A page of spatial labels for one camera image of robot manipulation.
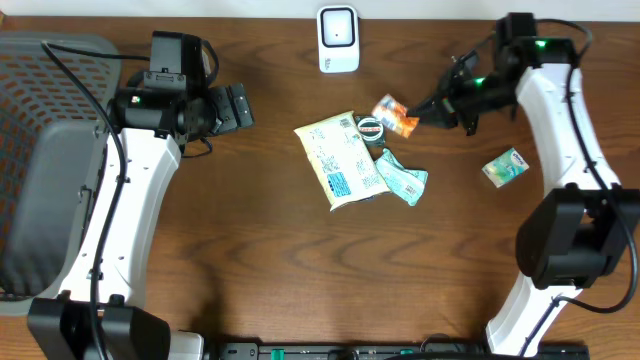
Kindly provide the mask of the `orange tissue pack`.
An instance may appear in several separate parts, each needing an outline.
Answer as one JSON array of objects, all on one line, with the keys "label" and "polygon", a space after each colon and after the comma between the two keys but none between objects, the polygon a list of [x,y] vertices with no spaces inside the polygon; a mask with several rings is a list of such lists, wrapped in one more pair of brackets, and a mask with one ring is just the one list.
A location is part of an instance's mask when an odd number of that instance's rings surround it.
[{"label": "orange tissue pack", "polygon": [[390,131],[408,138],[418,126],[419,119],[407,115],[408,109],[386,94],[373,108],[372,115]]}]

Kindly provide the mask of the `dark green snack packet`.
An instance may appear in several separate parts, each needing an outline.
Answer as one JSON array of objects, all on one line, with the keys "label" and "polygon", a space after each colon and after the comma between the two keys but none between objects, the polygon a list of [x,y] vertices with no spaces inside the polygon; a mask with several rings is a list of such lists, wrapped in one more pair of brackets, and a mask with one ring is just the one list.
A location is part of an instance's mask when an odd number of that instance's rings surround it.
[{"label": "dark green snack packet", "polygon": [[355,123],[367,146],[382,147],[385,144],[384,126],[376,117],[357,115]]}]

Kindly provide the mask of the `small green tissue pack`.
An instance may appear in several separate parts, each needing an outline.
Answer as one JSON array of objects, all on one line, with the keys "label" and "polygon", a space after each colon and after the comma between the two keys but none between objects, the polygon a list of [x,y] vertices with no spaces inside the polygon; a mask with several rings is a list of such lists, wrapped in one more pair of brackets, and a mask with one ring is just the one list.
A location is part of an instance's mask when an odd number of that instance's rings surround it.
[{"label": "small green tissue pack", "polygon": [[520,153],[514,148],[511,148],[484,165],[482,172],[496,188],[500,188],[528,169],[529,165]]}]

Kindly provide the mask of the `yellow snack bag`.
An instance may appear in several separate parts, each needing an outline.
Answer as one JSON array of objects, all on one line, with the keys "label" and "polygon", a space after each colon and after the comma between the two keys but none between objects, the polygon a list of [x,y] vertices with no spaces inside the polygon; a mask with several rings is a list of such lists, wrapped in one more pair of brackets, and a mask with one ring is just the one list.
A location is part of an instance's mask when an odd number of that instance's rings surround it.
[{"label": "yellow snack bag", "polygon": [[302,143],[331,211],[390,192],[352,111],[299,127],[294,133]]}]

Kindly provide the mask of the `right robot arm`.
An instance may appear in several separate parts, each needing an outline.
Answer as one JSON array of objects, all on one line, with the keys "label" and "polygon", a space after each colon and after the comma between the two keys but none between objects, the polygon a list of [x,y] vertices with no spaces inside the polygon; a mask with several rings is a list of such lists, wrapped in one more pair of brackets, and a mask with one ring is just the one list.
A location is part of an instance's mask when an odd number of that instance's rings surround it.
[{"label": "right robot arm", "polygon": [[582,93],[584,50],[568,38],[541,36],[538,26],[530,13],[498,19],[488,38],[492,71],[475,76],[477,54],[469,51],[409,110],[422,124],[459,126],[468,135],[482,114],[523,110],[544,182],[543,200],[517,232],[518,277],[483,341],[427,349],[426,359],[585,359],[585,347],[549,346],[542,337],[623,255],[639,265],[639,193],[621,184],[599,146]]}]

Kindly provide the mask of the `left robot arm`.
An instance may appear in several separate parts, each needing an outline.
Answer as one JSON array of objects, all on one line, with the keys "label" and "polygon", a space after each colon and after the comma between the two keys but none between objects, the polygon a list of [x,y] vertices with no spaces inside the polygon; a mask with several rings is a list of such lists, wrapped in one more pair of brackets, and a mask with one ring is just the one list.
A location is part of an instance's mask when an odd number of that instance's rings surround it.
[{"label": "left robot arm", "polygon": [[50,359],[207,359],[205,338],[144,308],[159,211],[192,141],[250,127],[241,84],[220,86],[212,45],[157,31],[148,69],[96,111],[108,137],[82,245],[58,294],[33,300],[27,326]]}]

